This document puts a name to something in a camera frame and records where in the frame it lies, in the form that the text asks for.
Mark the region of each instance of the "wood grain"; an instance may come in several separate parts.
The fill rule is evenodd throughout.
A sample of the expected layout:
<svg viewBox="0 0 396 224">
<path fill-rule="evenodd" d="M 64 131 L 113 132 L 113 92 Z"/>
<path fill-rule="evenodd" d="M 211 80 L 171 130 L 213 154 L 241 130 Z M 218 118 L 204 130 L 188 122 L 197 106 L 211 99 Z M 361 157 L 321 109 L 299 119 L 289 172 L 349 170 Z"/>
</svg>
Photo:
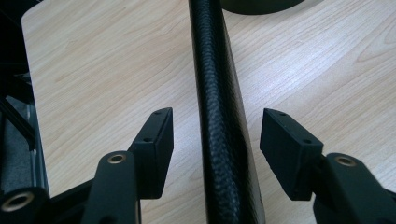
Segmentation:
<svg viewBox="0 0 396 224">
<path fill-rule="evenodd" d="M 285 111 L 363 161 L 396 191 L 396 2 L 305 0 L 263 16 L 224 11 L 267 223 L 315 223 L 259 151 L 262 110 Z M 187 1 L 46 0 L 22 19 L 49 178 L 57 195 L 126 150 L 149 114 L 172 106 L 175 150 L 144 223 L 205 223 Z"/>
</svg>

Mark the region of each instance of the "wooden table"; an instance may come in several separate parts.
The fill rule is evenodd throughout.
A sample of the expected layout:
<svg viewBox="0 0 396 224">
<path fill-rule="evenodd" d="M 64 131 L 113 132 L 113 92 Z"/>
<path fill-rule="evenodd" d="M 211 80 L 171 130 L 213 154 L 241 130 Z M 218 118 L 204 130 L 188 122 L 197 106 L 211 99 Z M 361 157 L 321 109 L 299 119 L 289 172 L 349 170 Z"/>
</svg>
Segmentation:
<svg viewBox="0 0 396 224">
<path fill-rule="evenodd" d="M 306 0 L 263 16 L 224 11 L 268 223 L 314 223 L 259 151 L 262 110 L 289 113 L 324 153 L 359 158 L 396 190 L 396 2 Z M 144 223 L 205 223 L 187 1 L 46 0 L 22 19 L 50 194 L 93 177 L 149 114 L 172 106 L 175 150 Z"/>
</svg>

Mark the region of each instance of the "carbon fiber tube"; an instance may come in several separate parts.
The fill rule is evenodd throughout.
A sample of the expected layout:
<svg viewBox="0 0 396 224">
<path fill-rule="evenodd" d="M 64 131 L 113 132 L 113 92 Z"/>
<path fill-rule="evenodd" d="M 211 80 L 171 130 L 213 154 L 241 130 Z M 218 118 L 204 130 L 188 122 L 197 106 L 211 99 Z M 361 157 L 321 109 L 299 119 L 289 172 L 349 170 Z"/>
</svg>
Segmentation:
<svg viewBox="0 0 396 224">
<path fill-rule="evenodd" d="M 190 0 L 208 223 L 264 223 L 233 55 L 218 0 Z"/>
</svg>

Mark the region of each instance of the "black round object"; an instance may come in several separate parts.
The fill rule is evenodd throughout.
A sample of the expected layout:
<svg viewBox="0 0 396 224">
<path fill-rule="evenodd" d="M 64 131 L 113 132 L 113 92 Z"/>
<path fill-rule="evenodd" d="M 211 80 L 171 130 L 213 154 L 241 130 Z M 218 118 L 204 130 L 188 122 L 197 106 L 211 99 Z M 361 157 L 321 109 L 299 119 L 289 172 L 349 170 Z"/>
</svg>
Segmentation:
<svg viewBox="0 0 396 224">
<path fill-rule="evenodd" d="M 222 8 L 237 14 L 262 15 L 294 7 L 304 0 L 220 0 Z"/>
</svg>

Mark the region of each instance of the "dark floor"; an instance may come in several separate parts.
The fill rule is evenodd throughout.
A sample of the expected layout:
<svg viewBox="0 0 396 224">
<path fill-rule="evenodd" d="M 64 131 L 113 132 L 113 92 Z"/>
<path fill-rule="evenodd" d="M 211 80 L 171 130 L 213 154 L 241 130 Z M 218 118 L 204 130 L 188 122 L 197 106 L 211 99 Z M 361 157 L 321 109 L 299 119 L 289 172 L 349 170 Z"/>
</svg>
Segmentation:
<svg viewBox="0 0 396 224">
<path fill-rule="evenodd" d="M 12 97 L 7 100 L 27 119 L 28 107 Z M 1 189 L 8 193 L 14 189 L 32 186 L 31 160 L 28 145 L 21 133 L 5 122 L 4 143 L 0 151 Z"/>
</svg>

